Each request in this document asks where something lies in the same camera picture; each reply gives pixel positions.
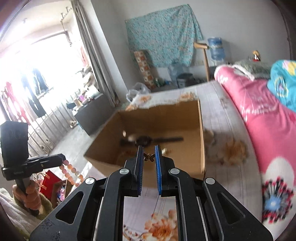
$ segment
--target floral bedsheet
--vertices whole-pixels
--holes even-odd
[[[226,65],[216,69],[215,80],[231,97],[249,132],[262,177],[262,220],[275,240],[296,213],[296,113],[268,90],[267,80],[251,81]]]

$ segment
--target plastic bag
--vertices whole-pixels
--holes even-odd
[[[126,94],[126,99],[128,102],[132,102],[137,94],[149,94],[151,91],[143,83],[136,83]]]

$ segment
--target fuzzy sleeve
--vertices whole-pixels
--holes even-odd
[[[39,209],[39,214],[36,216],[39,220],[45,219],[45,217],[51,213],[53,210],[51,202],[42,194],[39,193],[41,198],[41,208]],[[25,206],[15,197],[13,196],[17,205],[25,209]]]

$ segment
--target floral cloth on wall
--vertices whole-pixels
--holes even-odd
[[[131,54],[146,50],[150,66],[190,66],[193,43],[202,40],[196,17],[189,5],[181,5],[126,21]]]

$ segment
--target cardboard box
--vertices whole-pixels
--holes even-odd
[[[123,132],[126,138],[131,134],[183,137],[181,142],[160,143],[161,149],[168,150],[165,156],[172,158],[176,167],[191,177],[204,179],[205,148],[199,100],[115,113],[84,155],[105,176],[122,168],[126,159],[137,153],[136,146],[120,146]],[[153,154],[155,145],[145,147],[145,153]],[[155,161],[144,162],[143,186],[157,187]]]

